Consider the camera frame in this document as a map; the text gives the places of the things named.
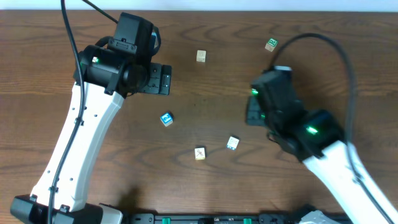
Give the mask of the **blue number 2 block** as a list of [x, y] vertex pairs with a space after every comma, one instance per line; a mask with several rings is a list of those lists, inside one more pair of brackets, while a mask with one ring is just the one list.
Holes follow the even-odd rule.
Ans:
[[160, 120], [161, 120], [162, 124], [163, 124], [165, 127], [171, 125], [171, 124], [173, 123], [173, 121], [174, 121], [172, 114], [169, 113], [169, 112], [164, 113], [164, 114], [160, 117]]

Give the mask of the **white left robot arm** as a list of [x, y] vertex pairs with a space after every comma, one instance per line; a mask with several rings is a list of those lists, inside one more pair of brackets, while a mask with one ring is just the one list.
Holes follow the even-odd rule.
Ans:
[[126, 97], [168, 95], [172, 67], [150, 55], [89, 45], [59, 139], [31, 193], [14, 197], [10, 213], [23, 223], [121, 223], [123, 212], [87, 202], [92, 171], [106, 132]]

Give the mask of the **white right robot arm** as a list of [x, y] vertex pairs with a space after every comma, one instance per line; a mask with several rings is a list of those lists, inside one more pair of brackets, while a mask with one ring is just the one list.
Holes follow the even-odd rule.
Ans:
[[335, 141], [320, 158], [302, 162], [334, 196], [353, 223], [397, 223], [397, 210], [370, 176], [353, 144]]

